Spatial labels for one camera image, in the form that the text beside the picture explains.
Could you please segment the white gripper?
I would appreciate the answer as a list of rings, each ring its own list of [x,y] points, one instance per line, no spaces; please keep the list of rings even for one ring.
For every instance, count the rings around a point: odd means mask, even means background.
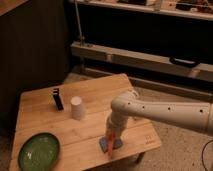
[[[107,145],[109,142],[111,142],[111,134],[115,135],[114,146],[119,147],[121,145],[120,137],[123,131],[126,129],[127,121],[128,121],[127,117],[114,118],[112,115],[110,115],[107,118],[106,131],[105,131]]]

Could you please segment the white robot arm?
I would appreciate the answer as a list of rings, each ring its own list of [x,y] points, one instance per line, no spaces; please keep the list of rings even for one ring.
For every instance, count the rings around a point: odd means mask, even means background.
[[[130,116],[213,136],[213,103],[143,101],[135,90],[130,90],[112,99],[111,110],[106,121],[106,138],[110,144],[121,137]]]

